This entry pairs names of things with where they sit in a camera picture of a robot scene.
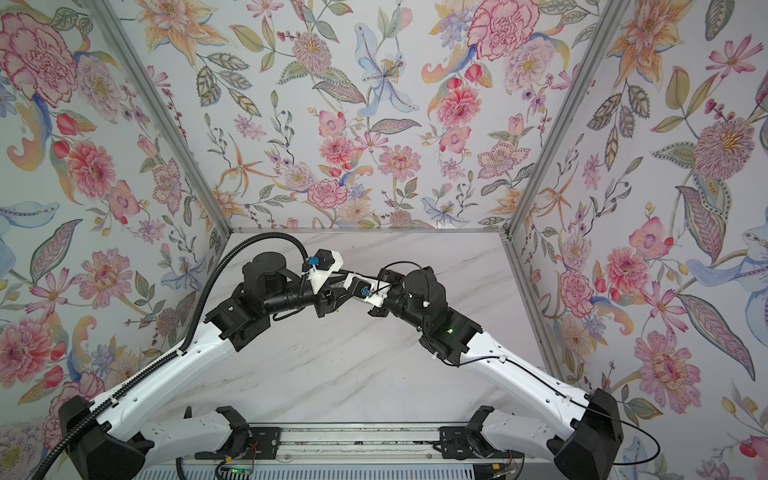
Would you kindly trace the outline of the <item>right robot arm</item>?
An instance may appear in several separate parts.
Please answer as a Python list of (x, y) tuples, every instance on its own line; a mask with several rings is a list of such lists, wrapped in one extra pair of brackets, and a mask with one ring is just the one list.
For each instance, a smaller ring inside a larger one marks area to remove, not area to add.
[(568, 479), (607, 479), (624, 440), (617, 401), (559, 380), (504, 347), (477, 322), (450, 307), (429, 268), (400, 275), (382, 270), (355, 288), (370, 315), (393, 315), (421, 334), (422, 347), (445, 365), (479, 375), (534, 417), (492, 407), (476, 412), (468, 429), (478, 443), (552, 462)]

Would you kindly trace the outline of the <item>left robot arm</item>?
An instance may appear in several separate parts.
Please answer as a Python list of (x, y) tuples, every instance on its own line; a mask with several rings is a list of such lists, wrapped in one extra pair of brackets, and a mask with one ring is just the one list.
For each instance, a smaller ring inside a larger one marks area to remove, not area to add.
[(197, 453), (245, 455), (257, 442), (231, 406), (168, 424), (151, 419), (275, 320), (306, 308), (323, 317), (351, 298), (368, 299), (369, 282), (344, 273), (342, 265), (341, 255), (330, 250), (304, 257), (300, 273), (278, 252), (257, 255), (243, 266), (232, 295), (190, 324), (179, 345), (95, 399), (67, 401), (59, 411), (56, 452), (66, 454), (83, 479), (132, 479), (147, 467)]

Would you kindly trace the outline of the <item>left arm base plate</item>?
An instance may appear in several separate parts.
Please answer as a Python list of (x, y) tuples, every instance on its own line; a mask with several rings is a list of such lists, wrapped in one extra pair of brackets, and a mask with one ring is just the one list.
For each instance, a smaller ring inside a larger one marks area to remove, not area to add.
[(251, 427), (233, 433), (225, 444), (214, 452), (199, 452), (195, 460), (275, 460), (280, 446), (280, 427)]

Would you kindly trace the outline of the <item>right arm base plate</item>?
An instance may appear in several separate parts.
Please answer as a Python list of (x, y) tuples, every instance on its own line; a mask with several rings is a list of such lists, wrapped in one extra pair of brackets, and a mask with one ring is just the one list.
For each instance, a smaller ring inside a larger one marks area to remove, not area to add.
[(509, 461), (522, 459), (517, 451), (497, 450), (482, 435), (466, 426), (442, 426), (438, 429), (438, 440), (433, 444), (443, 459), (470, 460), (488, 459)]

